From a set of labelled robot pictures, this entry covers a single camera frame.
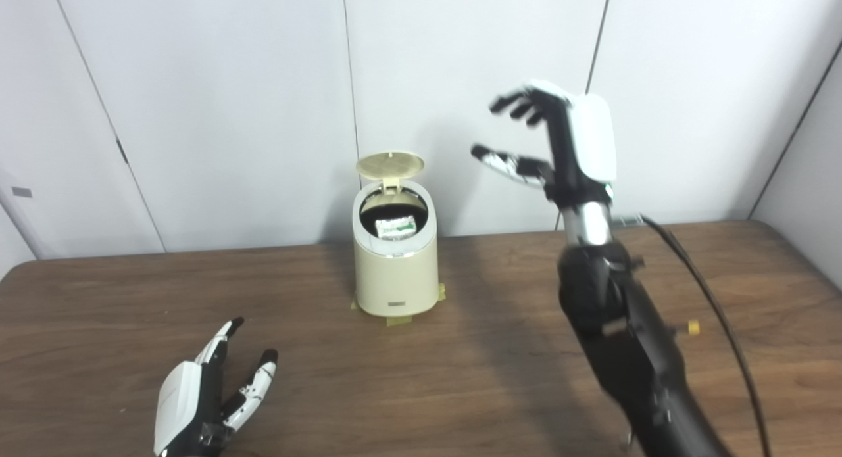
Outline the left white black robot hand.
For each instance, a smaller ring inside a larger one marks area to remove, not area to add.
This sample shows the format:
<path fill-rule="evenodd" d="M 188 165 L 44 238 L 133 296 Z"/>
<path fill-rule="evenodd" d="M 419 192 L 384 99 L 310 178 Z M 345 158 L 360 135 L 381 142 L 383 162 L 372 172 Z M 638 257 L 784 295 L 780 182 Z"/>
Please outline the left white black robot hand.
<path fill-rule="evenodd" d="M 228 320 L 196 358 L 181 361 L 166 376 L 157 395 L 154 455 L 219 456 L 259 409 L 276 373 L 276 349 L 264 350 L 244 384 L 222 399 L 229 340 L 244 322 Z"/>

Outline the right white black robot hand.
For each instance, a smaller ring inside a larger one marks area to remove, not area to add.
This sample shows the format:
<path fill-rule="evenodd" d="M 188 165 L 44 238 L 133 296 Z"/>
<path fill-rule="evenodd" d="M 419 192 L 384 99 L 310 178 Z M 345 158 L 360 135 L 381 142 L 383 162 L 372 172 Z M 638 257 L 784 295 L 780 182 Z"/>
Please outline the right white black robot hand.
<path fill-rule="evenodd" d="M 490 149 L 480 143 L 471 155 L 524 185 L 541 188 L 560 210 L 586 203 L 612 203 L 616 180 L 614 130 L 607 102 L 596 94 L 572 95 L 542 80 L 530 80 L 499 95 L 490 112 L 508 112 L 534 128 L 545 124 L 550 160 Z"/>

